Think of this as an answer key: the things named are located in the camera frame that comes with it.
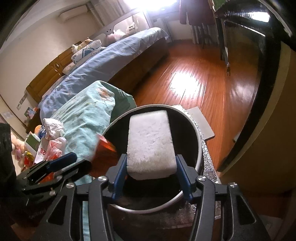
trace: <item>air conditioner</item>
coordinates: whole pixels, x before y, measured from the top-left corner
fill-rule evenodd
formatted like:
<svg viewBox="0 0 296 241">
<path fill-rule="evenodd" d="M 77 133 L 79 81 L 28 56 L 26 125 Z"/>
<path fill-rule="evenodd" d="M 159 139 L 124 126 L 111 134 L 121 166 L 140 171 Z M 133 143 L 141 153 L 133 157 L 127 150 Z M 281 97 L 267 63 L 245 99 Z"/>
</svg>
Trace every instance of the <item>air conditioner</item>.
<svg viewBox="0 0 296 241">
<path fill-rule="evenodd" d="M 69 18 L 78 16 L 80 14 L 86 13 L 87 12 L 87 7 L 86 5 L 77 7 L 77 8 L 73 8 L 69 11 L 63 12 L 59 18 L 64 22 L 66 20 L 68 20 Z"/>
</svg>

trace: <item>curtain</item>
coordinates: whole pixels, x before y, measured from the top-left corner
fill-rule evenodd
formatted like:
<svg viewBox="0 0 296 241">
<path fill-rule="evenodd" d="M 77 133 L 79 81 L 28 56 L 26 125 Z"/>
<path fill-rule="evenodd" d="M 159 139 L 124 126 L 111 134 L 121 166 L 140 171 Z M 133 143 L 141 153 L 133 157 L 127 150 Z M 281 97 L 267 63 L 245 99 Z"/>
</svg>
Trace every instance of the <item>curtain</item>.
<svg viewBox="0 0 296 241">
<path fill-rule="evenodd" d="M 131 10 L 124 0 L 91 0 L 91 3 L 104 25 L 108 25 Z"/>
</svg>

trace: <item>orange package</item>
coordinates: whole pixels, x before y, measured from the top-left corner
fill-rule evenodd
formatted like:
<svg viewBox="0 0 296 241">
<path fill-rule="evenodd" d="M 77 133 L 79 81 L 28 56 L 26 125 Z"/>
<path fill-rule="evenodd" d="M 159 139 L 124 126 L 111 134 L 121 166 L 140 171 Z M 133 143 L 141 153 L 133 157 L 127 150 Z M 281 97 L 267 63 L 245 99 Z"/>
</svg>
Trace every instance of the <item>orange package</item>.
<svg viewBox="0 0 296 241">
<path fill-rule="evenodd" d="M 98 135 L 98 138 L 96 152 L 91 160 L 92 168 L 89 174 L 92 177 L 105 175 L 108 169 L 116 166 L 119 160 L 115 146 L 102 135 Z"/>
</svg>

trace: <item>cabinet door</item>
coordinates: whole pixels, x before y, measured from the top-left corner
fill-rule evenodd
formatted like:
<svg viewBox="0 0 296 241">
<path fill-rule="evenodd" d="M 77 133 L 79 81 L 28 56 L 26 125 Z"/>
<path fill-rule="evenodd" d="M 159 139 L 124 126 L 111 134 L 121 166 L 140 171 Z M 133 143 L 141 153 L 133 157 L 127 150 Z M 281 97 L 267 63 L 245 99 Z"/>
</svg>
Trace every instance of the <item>cabinet door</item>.
<svg viewBox="0 0 296 241">
<path fill-rule="evenodd" d="M 266 50 L 266 39 L 263 34 L 228 21 L 224 21 L 224 24 L 228 74 L 221 161 L 233 149 L 248 120 L 257 95 Z"/>
</svg>

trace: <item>teal cloth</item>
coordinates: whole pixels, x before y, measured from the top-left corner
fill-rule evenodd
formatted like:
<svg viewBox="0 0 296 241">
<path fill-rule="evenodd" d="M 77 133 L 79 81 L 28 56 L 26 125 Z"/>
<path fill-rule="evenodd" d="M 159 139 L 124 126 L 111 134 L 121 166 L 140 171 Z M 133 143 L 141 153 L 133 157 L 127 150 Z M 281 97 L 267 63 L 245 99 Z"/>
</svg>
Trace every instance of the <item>teal cloth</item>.
<svg viewBox="0 0 296 241">
<path fill-rule="evenodd" d="M 81 161 L 89 160 L 94 154 L 97 135 L 102 134 L 110 122 L 133 108 L 136 108 L 136 103 L 131 95 L 104 81 L 96 81 L 66 102 L 51 118 L 64 125 L 65 153 L 74 152 L 77 161 Z M 86 175 L 75 183 L 91 181 L 92 177 Z M 84 240 L 89 240 L 86 202 L 83 203 L 83 234 Z"/>
</svg>

